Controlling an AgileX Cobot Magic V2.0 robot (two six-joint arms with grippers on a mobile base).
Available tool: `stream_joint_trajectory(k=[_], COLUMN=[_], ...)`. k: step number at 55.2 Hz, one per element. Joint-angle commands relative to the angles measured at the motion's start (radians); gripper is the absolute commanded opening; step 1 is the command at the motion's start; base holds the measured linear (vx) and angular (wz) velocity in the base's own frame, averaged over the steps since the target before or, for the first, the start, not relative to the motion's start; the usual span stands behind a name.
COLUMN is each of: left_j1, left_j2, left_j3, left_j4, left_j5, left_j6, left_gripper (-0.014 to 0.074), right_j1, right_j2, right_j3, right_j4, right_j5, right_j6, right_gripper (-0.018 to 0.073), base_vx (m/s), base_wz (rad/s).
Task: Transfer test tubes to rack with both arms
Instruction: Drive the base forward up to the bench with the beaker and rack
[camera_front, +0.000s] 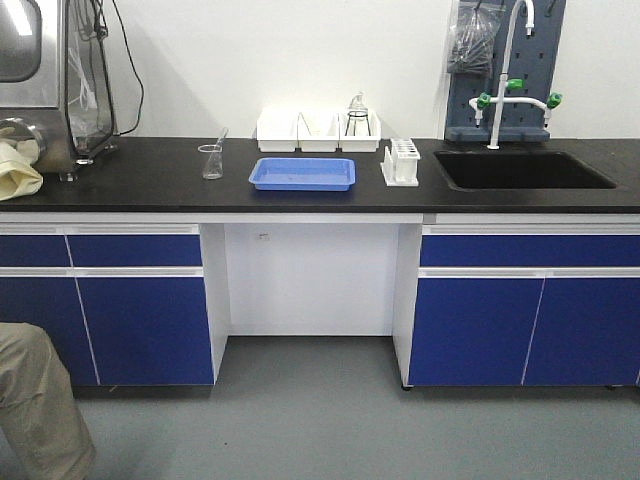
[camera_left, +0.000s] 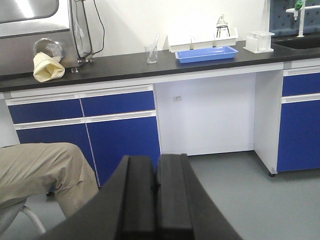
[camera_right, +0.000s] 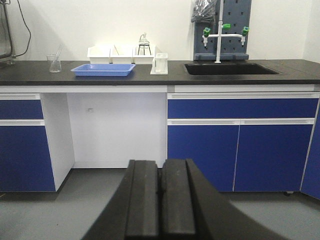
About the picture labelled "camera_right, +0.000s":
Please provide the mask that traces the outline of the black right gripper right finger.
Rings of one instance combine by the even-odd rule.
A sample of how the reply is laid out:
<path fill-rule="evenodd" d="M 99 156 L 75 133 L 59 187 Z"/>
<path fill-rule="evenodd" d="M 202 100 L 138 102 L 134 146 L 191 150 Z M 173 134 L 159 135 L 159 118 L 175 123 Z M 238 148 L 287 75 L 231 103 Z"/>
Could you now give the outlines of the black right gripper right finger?
<path fill-rule="evenodd" d="M 167 159 L 161 174 L 163 240 L 283 240 L 234 205 L 191 159 Z"/>

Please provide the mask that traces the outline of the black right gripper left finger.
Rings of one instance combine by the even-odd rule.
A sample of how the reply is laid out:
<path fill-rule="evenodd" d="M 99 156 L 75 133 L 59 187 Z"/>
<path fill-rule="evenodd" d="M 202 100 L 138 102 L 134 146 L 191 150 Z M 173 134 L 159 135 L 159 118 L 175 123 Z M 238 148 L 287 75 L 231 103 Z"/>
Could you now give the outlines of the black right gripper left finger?
<path fill-rule="evenodd" d="M 130 160 L 125 174 L 84 240 L 156 240 L 159 237 L 158 167 Z"/>

